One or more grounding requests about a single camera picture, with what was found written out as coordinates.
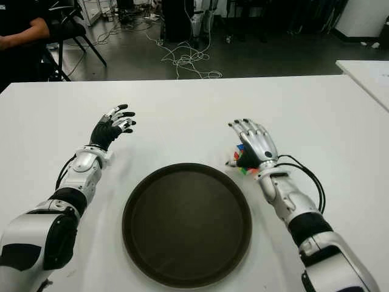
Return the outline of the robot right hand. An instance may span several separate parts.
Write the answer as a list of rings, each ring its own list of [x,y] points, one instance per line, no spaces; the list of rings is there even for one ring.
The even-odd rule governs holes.
[[[278,161],[277,148],[267,130],[251,119],[235,119],[229,122],[244,146],[242,155],[236,161],[227,161],[231,167],[269,169]]]

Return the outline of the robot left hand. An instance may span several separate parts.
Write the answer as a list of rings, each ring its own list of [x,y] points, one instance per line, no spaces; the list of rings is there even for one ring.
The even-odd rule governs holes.
[[[110,144],[123,133],[132,133],[136,124],[135,112],[127,111],[128,104],[113,107],[102,115],[90,136],[89,145],[94,145],[107,151]]]

